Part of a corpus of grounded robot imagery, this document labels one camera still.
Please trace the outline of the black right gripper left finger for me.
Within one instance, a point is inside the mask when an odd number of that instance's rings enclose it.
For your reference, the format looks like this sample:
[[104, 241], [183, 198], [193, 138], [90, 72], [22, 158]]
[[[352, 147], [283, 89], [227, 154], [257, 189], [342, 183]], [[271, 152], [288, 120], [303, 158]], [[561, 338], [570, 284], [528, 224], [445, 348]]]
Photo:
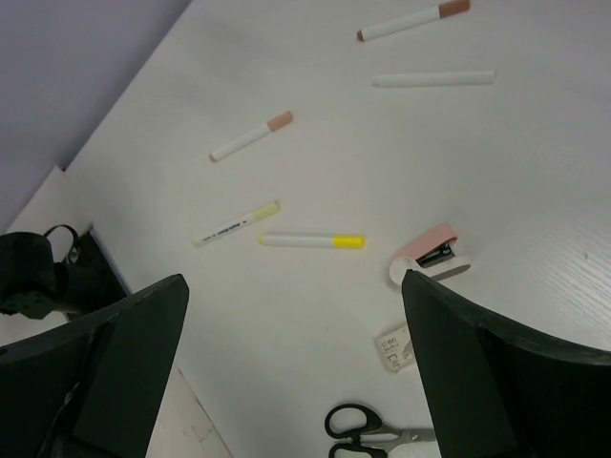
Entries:
[[188, 302], [173, 275], [2, 346], [2, 456], [145, 456]]

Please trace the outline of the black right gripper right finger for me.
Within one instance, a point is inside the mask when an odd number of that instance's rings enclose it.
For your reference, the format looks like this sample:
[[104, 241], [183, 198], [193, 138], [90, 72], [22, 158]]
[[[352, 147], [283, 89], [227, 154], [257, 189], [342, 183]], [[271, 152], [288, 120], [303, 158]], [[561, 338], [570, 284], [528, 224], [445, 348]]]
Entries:
[[610, 354], [409, 270], [402, 297], [444, 457], [607, 457]]

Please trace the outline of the small staples box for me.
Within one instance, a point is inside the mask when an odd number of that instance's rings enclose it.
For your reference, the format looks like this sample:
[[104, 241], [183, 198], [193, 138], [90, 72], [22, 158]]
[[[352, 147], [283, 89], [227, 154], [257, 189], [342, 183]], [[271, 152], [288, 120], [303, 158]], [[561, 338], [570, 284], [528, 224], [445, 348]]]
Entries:
[[384, 368], [391, 374], [416, 363], [411, 334], [406, 324], [379, 336], [375, 343]]

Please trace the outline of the pink white mini stapler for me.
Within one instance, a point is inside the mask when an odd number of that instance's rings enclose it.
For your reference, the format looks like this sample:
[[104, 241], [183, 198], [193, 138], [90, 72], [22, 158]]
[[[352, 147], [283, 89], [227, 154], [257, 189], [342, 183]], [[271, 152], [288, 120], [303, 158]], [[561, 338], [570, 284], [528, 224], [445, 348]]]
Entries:
[[471, 268], [466, 256], [456, 254], [458, 236], [448, 223], [439, 224], [398, 250], [390, 260], [390, 281], [400, 286], [408, 270], [443, 281]]

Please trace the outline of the bright yellow cap marker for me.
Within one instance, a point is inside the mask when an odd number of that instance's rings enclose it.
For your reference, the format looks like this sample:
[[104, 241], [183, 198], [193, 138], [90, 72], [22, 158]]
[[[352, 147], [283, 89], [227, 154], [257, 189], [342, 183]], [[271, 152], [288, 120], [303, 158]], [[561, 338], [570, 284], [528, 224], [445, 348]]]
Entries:
[[366, 241], [360, 235], [265, 233], [258, 236], [261, 245], [274, 247], [363, 249]]

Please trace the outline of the pale yellow highlighter pen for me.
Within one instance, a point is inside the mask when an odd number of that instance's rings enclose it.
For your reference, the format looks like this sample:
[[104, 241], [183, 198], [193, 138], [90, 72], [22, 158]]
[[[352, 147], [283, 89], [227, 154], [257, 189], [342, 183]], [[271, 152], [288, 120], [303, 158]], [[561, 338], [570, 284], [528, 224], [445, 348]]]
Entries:
[[202, 247], [203, 245], [210, 243], [211, 241], [220, 239], [231, 233], [234, 233], [245, 226], [272, 217], [278, 214], [280, 210], [280, 202], [278, 200], [272, 201], [264, 205], [263, 207], [244, 214], [236, 219], [232, 219], [226, 223], [223, 223], [219, 227], [216, 227], [212, 230], [206, 231], [204, 234], [192, 239], [192, 244], [195, 247]]

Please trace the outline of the all white marker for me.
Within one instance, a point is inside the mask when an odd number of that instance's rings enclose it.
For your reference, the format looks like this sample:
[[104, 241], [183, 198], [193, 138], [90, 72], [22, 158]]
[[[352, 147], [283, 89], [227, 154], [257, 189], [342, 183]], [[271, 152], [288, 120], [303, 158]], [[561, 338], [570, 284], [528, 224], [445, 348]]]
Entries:
[[416, 88], [489, 85], [495, 71], [379, 74], [371, 79], [375, 88]]

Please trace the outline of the peach cap white marker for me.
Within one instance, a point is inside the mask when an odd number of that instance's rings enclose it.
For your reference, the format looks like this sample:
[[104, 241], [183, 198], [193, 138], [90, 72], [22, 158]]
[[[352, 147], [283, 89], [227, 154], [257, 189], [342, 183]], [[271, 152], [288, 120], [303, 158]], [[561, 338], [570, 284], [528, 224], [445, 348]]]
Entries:
[[292, 112], [284, 112], [279, 114], [261, 126], [240, 135], [238, 138], [232, 140], [230, 143], [222, 146], [217, 151], [211, 153], [209, 159], [217, 163], [224, 158], [238, 152], [240, 149], [245, 148], [249, 144], [262, 139], [263, 137], [282, 129], [284, 126], [290, 124], [293, 120]]

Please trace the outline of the brown cap white marker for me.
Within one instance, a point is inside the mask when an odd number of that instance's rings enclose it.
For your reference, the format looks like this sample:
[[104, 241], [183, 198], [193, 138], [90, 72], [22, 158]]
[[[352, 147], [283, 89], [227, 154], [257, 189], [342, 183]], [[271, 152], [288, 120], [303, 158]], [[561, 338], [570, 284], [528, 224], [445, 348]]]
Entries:
[[362, 28], [357, 32], [357, 40], [360, 42], [366, 42], [389, 34], [413, 29], [440, 19], [445, 19], [447, 17], [466, 12], [470, 8], [470, 0], [454, 0], [445, 2], [433, 8]]

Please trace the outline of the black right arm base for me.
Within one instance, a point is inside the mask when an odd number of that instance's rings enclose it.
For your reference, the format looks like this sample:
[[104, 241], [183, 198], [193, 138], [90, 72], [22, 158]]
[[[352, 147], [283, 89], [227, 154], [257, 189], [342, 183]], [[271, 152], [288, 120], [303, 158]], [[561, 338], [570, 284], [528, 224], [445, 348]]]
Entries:
[[[53, 260], [50, 234], [72, 237], [64, 260]], [[39, 235], [15, 232], [1, 237], [1, 313], [42, 320], [52, 312], [74, 320], [130, 295], [91, 231], [80, 236], [67, 224]]]

